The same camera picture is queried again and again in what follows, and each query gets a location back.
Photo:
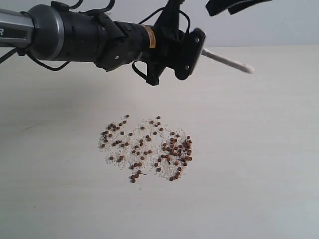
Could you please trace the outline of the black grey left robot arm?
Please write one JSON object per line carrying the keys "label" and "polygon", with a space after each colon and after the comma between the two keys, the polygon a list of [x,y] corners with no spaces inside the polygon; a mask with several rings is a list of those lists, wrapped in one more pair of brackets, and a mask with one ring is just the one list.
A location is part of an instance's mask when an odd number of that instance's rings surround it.
{"label": "black grey left robot arm", "polygon": [[28,11],[0,11],[0,45],[9,48],[1,57],[27,55],[38,65],[46,61],[91,62],[107,72],[122,65],[144,62],[146,83],[156,86],[164,69],[174,70],[179,80],[188,78],[202,53],[205,33],[195,28],[179,28],[181,1],[170,0],[157,10],[154,25],[144,21],[114,21],[107,12],[114,1],[102,9],[76,11],[76,6],[52,1]]}

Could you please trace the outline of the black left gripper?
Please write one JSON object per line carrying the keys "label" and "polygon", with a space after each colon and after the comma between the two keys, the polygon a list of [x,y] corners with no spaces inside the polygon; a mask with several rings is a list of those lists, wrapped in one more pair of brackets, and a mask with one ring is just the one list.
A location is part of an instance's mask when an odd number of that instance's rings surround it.
{"label": "black left gripper", "polygon": [[151,27],[155,46],[145,59],[146,83],[157,86],[165,68],[174,70],[179,80],[187,79],[194,71],[201,55],[206,34],[200,28],[190,31],[190,18],[180,10],[182,0],[169,0],[165,7],[158,9],[160,15]]}

